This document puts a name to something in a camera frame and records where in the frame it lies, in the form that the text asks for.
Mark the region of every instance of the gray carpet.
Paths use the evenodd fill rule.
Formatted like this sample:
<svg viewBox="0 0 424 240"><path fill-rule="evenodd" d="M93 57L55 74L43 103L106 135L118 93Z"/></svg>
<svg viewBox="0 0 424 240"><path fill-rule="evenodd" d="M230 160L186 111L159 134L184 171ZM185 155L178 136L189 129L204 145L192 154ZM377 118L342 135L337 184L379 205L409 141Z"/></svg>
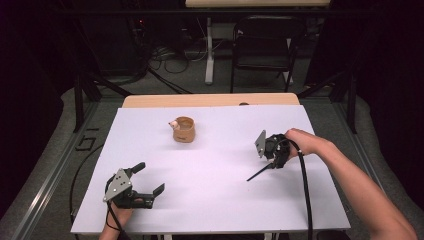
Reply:
<svg viewBox="0 0 424 240"><path fill-rule="evenodd" d="M166 65L168 71L164 69L165 65L162 64L157 72L169 81L193 93L228 93L230 61L225 57L225 54L222 54L221 57L218 57L215 63L214 84L211 86L204 84L206 62L203 60L190 62L188 69L179 74L172 74L168 71L184 69L185 63L179 60L168 61ZM293 76L294 84L289 91L298 93L303 90L303 80L308 64L308 58L297 61ZM115 82L125 81L125 78L111 79ZM281 80L275 80L274 73L240 72L236 78L236 86L235 92L275 92L276 87L281 89L284 85ZM126 84L123 87L134 94L175 94L151 74L147 74L143 79ZM71 222L68 205L72 178L78 166L90 151L105 142L116 110L122 105L123 101L121 97L109 89L99 88L104 97L99 103L85 103L86 124L76 134L72 133L75 120L73 91L70 90L62 96L65 109L61 120L27 183L1 220L1 239L75 239L69 233ZM301 100L316 134L333 141L359 167L371 175L377 176L377 180L387 195L414 225L419 239L424 239L424 213L405 194L402 186L385 164L384 158L378 150L378 141L366 103L358 99L356 115L358 134L351 135L343 119L344 104L332 104L326 97L319 97L326 96L326 94L328 94L328 89L316 94L318 97ZM80 144L82 139L91 140ZM88 147L90 141L93 141L92 139L95 140L91 150L81 150ZM73 192L73 207L78 207L84 196L100 152L101 149L87 159L78 175ZM371 169L367 166L367 162L371 163ZM62 171L55 175L52 172L57 166L62 166ZM52 174L55 177L54 184L50 186L50 191L47 191L46 179ZM51 193L51 195L45 199L39 199L37 194L42 190ZM351 210L342 192L340 190L339 192L352 225L352 228L347 231L348 235L351 239L367 239L366 229ZM34 214L34 206L38 206L36 208L38 214ZM80 239L96 238L96 236L80 236ZM134 236L134 239L141 238L141 236ZM306 239L306 235L291 233L290 238Z"/></svg>

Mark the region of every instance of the white table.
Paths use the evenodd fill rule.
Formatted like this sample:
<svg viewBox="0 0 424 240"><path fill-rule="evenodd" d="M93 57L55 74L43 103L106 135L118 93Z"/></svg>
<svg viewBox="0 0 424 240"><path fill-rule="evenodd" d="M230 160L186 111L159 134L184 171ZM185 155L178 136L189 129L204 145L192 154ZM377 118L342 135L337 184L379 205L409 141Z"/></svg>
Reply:
<svg viewBox="0 0 424 240"><path fill-rule="evenodd" d="M254 102L256 96L266 99L267 94L219 94L222 99L216 101L225 102L226 96ZM190 95L175 97L190 99ZM201 99L201 95L192 99ZM298 159L246 181L266 165L254 145L262 130L267 130L267 136L291 127L313 132L303 106L271 102L274 105L179 107L177 101L172 107L119 109L71 232L102 231L107 179L119 168L140 162L145 162L146 168L131 178L133 189L151 193L165 183L165 191L156 198L153 209L135 210L127 232L168 235L307 230ZM194 119L194 142L173 140L168 122L178 116ZM315 155L305 157L305 162L314 229L350 228L327 167Z"/></svg>
<svg viewBox="0 0 424 240"><path fill-rule="evenodd" d="M229 7L328 7L331 0L186 0L188 8L229 8ZM205 84L213 83L214 56L212 49L212 21L207 18L208 58L206 63Z"/></svg>

